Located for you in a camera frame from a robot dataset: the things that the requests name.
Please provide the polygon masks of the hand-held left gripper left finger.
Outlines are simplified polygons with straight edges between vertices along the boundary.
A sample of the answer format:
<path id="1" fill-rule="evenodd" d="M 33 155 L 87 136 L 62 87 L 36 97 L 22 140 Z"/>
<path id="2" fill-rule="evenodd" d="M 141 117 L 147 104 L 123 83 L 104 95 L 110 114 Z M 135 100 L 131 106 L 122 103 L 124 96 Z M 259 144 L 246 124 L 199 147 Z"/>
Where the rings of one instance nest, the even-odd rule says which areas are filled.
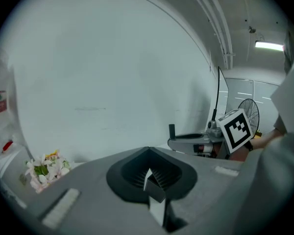
<path id="1" fill-rule="evenodd" d="M 80 195 L 58 229 L 60 235 L 167 235 L 146 204 L 122 200 L 106 181 L 106 173 L 117 161 L 137 152 L 132 149 L 77 166 L 43 190 L 27 206 L 27 211 L 41 220 L 55 201 L 68 189 Z"/>

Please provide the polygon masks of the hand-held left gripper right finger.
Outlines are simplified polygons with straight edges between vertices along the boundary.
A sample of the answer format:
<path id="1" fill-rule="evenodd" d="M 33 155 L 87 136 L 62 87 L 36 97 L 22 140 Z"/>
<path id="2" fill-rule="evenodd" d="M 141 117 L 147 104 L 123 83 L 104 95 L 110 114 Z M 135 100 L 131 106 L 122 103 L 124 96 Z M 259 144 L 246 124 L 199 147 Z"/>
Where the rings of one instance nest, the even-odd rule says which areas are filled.
<path id="1" fill-rule="evenodd" d="M 172 184 L 164 200 L 169 230 L 150 221 L 149 235 L 234 235 L 235 219 L 243 202 L 245 164 L 239 161 L 190 156 L 151 147 L 152 154 L 179 168 L 180 178 L 165 170 Z"/>

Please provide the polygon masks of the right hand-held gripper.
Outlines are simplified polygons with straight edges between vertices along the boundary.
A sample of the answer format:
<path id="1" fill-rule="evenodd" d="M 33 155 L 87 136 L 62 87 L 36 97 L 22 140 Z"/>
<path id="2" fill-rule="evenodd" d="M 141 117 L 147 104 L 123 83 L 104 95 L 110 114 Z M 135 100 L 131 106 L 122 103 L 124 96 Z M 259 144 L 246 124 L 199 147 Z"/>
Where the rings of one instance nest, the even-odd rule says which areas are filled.
<path id="1" fill-rule="evenodd" d="M 212 156 L 212 143 L 220 143 L 218 159 L 228 159 L 238 148 L 252 139 L 252 130 L 243 109 L 235 109 L 208 123 L 206 133 L 176 135 L 168 146 L 178 152 L 193 156 Z"/>

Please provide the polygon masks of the person's right forearm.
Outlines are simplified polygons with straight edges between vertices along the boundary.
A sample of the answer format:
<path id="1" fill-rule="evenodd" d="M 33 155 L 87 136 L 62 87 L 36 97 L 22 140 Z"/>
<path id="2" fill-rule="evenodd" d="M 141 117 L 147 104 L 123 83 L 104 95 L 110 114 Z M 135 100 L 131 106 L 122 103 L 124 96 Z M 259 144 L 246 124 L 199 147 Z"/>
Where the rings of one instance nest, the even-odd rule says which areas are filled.
<path id="1" fill-rule="evenodd" d="M 275 138 L 279 138 L 282 136 L 283 134 L 279 130 L 274 129 L 271 132 L 265 134 L 264 136 L 261 136 L 260 138 L 251 139 L 250 142 L 254 150 L 262 149 L 265 148 Z"/>

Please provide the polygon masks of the person's right hand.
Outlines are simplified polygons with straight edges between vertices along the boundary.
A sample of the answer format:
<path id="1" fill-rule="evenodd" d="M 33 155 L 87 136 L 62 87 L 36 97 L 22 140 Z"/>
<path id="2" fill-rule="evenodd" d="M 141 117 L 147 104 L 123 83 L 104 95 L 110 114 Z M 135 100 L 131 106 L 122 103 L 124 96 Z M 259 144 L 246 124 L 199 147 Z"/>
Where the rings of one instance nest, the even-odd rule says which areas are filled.
<path id="1" fill-rule="evenodd" d="M 244 162 L 248 154 L 249 150 L 245 146 L 242 146 L 230 155 L 229 160 Z"/>

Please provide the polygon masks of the pink flowers in pot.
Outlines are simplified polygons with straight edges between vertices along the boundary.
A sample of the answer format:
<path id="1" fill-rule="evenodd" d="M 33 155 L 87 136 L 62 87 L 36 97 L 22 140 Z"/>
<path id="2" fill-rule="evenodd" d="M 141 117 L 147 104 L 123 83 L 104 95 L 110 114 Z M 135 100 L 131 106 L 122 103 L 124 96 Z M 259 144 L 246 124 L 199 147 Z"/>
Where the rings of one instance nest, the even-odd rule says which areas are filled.
<path id="1" fill-rule="evenodd" d="M 72 163 L 61 155 L 59 149 L 48 155 L 43 154 L 36 159 L 25 161 L 25 166 L 27 168 L 25 176 L 30 175 L 30 186 L 36 193 L 41 193 L 73 168 Z"/>

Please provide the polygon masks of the black floor fan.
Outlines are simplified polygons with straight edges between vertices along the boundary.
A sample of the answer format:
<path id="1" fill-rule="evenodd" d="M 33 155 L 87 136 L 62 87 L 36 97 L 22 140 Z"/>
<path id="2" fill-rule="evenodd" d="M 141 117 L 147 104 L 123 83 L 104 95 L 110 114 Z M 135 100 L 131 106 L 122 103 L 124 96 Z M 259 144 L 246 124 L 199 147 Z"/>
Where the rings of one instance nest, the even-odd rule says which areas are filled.
<path id="1" fill-rule="evenodd" d="M 252 136 L 254 137 L 256 135 L 256 132 L 258 131 L 260 122 L 259 109 L 256 102 L 251 98 L 245 99 L 240 103 L 238 109 L 243 109 L 245 111 L 251 128 Z"/>

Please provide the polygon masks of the person's light shirt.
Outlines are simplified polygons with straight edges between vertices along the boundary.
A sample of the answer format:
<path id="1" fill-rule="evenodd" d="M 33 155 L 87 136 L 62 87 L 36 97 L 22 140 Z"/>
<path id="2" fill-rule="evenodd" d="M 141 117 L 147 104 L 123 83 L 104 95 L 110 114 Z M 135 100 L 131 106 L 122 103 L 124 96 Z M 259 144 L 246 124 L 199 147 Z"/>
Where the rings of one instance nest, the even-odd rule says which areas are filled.
<path id="1" fill-rule="evenodd" d="M 294 27 L 287 31 L 284 48 L 286 77 L 273 94 L 280 135 L 261 145 L 234 235 L 294 235 Z"/>

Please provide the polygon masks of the white water dispenser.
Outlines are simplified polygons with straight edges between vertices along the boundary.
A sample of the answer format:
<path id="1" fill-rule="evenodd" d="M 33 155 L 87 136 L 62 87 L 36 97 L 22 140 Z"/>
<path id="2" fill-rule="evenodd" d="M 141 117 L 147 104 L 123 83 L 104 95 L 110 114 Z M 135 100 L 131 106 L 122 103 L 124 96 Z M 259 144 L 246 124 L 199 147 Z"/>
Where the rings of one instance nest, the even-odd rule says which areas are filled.
<path id="1" fill-rule="evenodd" d="M 29 179 L 29 176 L 25 175 L 28 169 L 26 163 L 32 159 L 33 156 L 26 146 L 11 143 L 0 153 L 0 179 L 20 181 L 25 185 Z"/>

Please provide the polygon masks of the ceiling light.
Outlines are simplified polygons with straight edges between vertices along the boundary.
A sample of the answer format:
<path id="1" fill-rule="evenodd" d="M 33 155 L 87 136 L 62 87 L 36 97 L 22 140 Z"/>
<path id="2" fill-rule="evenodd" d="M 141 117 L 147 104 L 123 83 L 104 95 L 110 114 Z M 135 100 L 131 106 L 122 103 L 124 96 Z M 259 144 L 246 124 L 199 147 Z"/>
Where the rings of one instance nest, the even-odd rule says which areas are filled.
<path id="1" fill-rule="evenodd" d="M 271 43 L 266 41 L 256 41 L 255 42 L 256 48 L 264 48 L 264 49 L 271 49 L 276 51 L 284 51 L 284 47 L 281 44 Z"/>

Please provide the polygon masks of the white ceiling pipes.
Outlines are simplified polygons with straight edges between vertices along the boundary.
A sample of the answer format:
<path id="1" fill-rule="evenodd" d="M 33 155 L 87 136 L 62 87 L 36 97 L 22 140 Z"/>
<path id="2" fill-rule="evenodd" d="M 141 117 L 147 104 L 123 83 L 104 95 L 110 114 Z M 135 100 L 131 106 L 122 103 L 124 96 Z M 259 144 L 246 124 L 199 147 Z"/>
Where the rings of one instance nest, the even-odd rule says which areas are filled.
<path id="1" fill-rule="evenodd" d="M 232 41 L 228 23 L 218 0 L 196 0 L 206 14 L 214 33 L 220 44 L 221 53 L 224 62 L 224 68 L 230 70 L 233 68 L 233 52 Z"/>

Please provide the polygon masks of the clear water bottle red label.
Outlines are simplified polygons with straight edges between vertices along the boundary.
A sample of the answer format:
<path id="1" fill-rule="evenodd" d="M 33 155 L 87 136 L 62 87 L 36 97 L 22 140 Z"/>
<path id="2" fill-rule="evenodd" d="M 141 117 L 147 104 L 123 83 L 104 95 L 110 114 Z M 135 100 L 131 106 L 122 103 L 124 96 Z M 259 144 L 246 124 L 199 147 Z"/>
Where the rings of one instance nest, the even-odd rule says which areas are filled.
<path id="1" fill-rule="evenodd" d="M 8 66 L 8 54 L 0 48 L 0 153 L 19 138 L 14 70 Z"/>

